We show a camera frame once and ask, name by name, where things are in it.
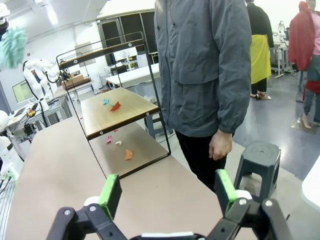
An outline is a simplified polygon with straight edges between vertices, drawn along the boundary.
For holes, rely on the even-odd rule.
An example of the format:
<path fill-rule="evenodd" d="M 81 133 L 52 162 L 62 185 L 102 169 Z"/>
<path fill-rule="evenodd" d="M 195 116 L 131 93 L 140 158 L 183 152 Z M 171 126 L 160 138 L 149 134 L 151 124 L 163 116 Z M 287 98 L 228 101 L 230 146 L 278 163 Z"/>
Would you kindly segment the person's left hand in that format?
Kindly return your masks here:
<path fill-rule="evenodd" d="M 233 135 L 218 130 L 209 143 L 209 157 L 215 161 L 227 156 L 232 150 Z"/>

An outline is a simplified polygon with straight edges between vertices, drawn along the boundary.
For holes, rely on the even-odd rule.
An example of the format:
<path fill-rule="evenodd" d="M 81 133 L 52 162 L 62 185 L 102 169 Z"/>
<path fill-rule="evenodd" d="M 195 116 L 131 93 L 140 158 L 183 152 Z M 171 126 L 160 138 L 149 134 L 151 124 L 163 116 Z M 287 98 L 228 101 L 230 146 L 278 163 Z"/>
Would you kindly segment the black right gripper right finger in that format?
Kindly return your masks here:
<path fill-rule="evenodd" d="M 207 240 L 234 240 L 242 228 L 251 229 L 258 240 L 293 238 L 277 200 L 266 198 L 256 202 L 238 196 L 225 169 L 215 171 L 214 190 L 223 217 Z"/>

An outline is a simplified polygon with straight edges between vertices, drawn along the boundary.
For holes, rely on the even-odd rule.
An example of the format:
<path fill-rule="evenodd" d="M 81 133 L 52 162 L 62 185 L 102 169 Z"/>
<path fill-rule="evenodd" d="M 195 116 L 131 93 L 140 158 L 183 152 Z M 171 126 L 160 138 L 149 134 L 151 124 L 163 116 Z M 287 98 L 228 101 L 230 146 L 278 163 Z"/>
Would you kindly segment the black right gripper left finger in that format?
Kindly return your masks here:
<path fill-rule="evenodd" d="M 117 174 L 110 174 L 97 203 L 90 203 L 80 210 L 60 208 L 48 232 L 48 240 L 83 240 L 96 234 L 101 240 L 125 240 L 125 235 L 114 223 L 122 188 Z"/>

